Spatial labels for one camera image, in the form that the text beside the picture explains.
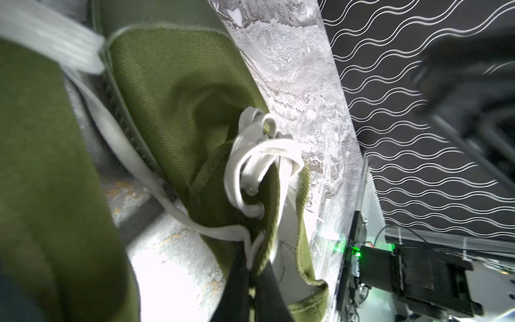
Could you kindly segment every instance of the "white strap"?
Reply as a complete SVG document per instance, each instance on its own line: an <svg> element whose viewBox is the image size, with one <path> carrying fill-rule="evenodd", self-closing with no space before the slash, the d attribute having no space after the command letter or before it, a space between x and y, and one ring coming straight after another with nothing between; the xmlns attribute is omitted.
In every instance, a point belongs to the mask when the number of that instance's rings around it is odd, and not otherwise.
<svg viewBox="0 0 515 322"><path fill-rule="evenodd" d="M100 74L104 38L35 0L0 1L0 38L22 45L61 65Z"/></svg>

